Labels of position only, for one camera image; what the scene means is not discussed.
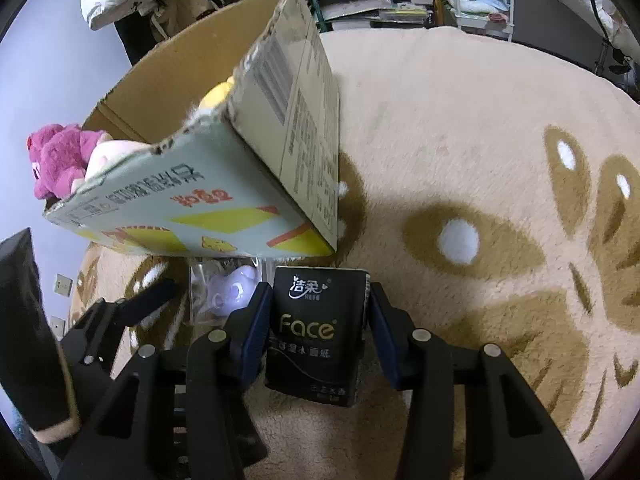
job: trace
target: wall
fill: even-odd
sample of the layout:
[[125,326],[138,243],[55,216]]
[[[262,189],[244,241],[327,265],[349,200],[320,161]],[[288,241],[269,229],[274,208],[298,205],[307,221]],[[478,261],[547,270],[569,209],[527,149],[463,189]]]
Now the wall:
[[590,70],[601,37],[559,0],[515,0],[513,39],[574,60]]
[[53,282],[57,272],[75,279],[87,241],[42,218],[26,138],[82,123],[129,67],[113,25],[89,30],[79,0],[28,0],[0,43],[0,240],[31,227],[47,317],[66,319],[70,300]]

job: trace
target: face logo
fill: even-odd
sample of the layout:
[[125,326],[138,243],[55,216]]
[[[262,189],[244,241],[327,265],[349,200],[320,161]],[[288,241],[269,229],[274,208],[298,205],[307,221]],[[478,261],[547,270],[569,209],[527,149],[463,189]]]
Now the face logo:
[[297,335],[300,337],[310,337],[311,339],[324,339],[329,340],[334,338],[334,325],[337,320],[333,320],[331,324],[329,323],[318,323],[311,322],[308,324],[304,324],[299,319],[295,321],[288,321],[291,318],[291,314],[282,314],[280,316],[280,332],[283,331],[284,327],[288,326],[289,330],[293,335]]
[[293,283],[289,288],[289,297],[292,300],[305,298],[306,300],[320,301],[320,294],[327,288],[325,283],[319,285],[316,280],[301,280],[294,275]]

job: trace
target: yellow plush toy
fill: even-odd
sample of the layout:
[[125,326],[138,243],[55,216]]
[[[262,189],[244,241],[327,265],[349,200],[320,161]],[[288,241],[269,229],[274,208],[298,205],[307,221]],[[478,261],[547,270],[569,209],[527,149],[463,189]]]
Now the yellow plush toy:
[[234,77],[231,76],[226,81],[215,85],[200,101],[198,108],[214,108],[218,106],[225,97],[231,92],[234,86]]

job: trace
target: blue gripper pad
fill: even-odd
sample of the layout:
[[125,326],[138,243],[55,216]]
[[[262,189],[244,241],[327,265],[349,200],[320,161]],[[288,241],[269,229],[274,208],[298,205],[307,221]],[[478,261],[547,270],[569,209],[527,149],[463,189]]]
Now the blue gripper pad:
[[371,283],[369,326],[386,380],[396,390],[411,388],[420,375],[419,364],[409,348],[415,325],[407,312],[389,304],[379,283]]
[[232,312],[225,324],[231,337],[229,357],[241,390],[253,383],[260,371],[260,361],[269,335],[269,314],[273,289],[260,282],[246,308]]

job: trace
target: black tissue pack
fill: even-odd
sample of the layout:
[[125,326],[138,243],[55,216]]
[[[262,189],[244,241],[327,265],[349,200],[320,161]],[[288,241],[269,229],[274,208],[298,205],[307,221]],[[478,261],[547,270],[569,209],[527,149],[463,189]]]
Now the black tissue pack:
[[351,406],[368,301],[366,270],[278,267],[266,386],[301,399]]

